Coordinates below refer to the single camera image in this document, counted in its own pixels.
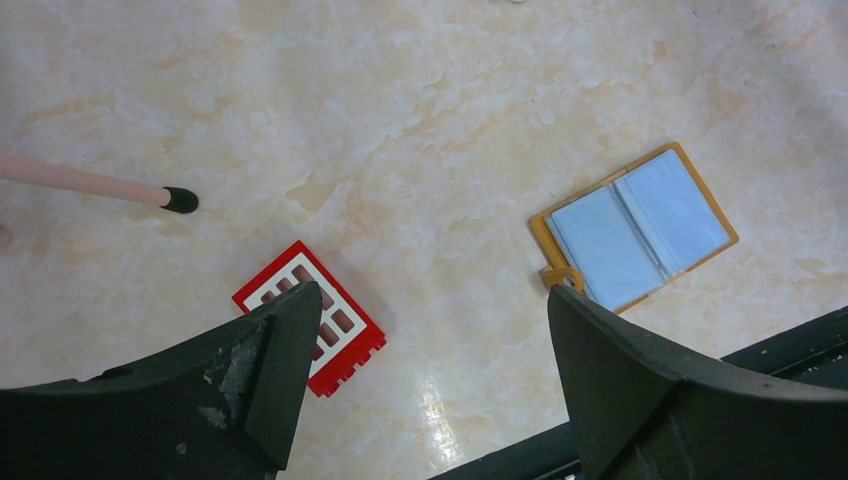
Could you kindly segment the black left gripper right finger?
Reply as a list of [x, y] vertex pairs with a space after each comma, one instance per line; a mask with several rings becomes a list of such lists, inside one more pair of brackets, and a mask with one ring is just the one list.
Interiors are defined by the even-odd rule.
[[588, 479], [843, 479], [847, 393], [757, 373], [550, 290], [552, 345]]

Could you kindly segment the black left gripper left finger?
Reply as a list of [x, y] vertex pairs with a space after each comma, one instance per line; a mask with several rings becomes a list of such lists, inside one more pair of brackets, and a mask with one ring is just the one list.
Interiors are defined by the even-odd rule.
[[289, 462], [322, 314], [307, 282], [86, 381], [1, 393], [5, 479], [272, 479]]

